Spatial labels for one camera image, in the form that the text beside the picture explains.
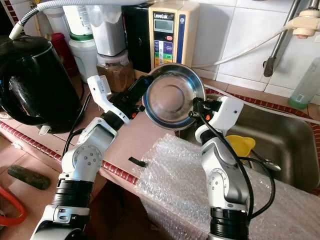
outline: faucet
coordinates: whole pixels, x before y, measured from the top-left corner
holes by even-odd
[[[318,5],[319,5],[319,1],[320,0],[310,1],[309,8],[312,6],[312,8],[317,9]],[[300,2],[301,2],[301,0],[294,0],[293,1],[291,8],[288,12],[288,15],[286,16],[284,25],[286,25],[290,20],[292,20],[295,17],[295,14],[297,12],[297,9],[298,9]],[[272,50],[271,56],[269,56],[269,58],[263,62],[263,67],[264,67],[263,75],[265,77],[271,77],[272,74],[274,73],[274,68],[275,68],[275,66],[278,65],[282,55],[284,54],[284,52],[290,42],[291,37],[292,37],[292,31],[288,31],[288,30],[283,31],[279,35],[279,37],[275,43],[275,46]]]

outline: metal bowl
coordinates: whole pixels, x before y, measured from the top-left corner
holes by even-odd
[[[201,79],[189,67],[167,63],[153,69],[154,81],[142,97],[145,113],[158,126],[168,130],[188,128],[195,120],[188,116],[194,98],[206,98]]]

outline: red tile edge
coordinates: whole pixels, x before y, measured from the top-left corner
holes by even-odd
[[[221,94],[221,93],[219,93],[219,92],[217,92],[215,90],[208,89],[208,88],[206,89],[206,93],[207,94],[223,95],[223,94]],[[296,116],[299,116],[299,117],[312,119],[308,114],[306,114],[306,113],[304,113],[304,112],[302,112],[300,110],[288,107],[288,106],[274,104],[274,103],[262,101],[262,100],[251,98],[251,97],[241,96],[241,95],[230,93],[230,92],[229,92],[229,94],[231,94],[231,95],[233,95],[233,96],[235,96],[235,97],[237,97],[237,98],[239,98],[239,99],[241,99],[243,101],[252,103],[252,104],[268,107],[268,108],[275,109],[275,110],[280,110],[282,112],[293,114],[293,115],[296,115]],[[313,130],[315,146],[316,146],[316,149],[317,149],[318,163],[320,165],[320,137],[317,136],[317,134],[320,134],[320,126],[318,124],[314,124],[314,123],[310,123],[310,122],[308,122],[308,124],[310,125],[310,127]],[[313,189],[312,191],[310,191],[310,193],[314,194],[314,195],[320,195],[320,185],[316,189]]]
[[[5,124],[4,122],[0,121],[0,128],[4,129],[8,133],[12,134],[16,138],[24,141],[25,143],[31,145],[32,147],[40,150],[44,154],[48,155],[49,157],[53,158],[56,160],[58,163],[61,163],[62,156],[55,151],[52,151],[51,149],[47,148],[46,146],[42,145],[41,143],[33,140],[32,138],[24,135],[22,132],[10,127],[9,125]],[[103,161],[102,162],[102,168],[108,172],[111,172],[118,177],[128,181],[129,183],[136,185],[138,182],[138,178],[131,175],[130,173],[112,165],[109,162]]]

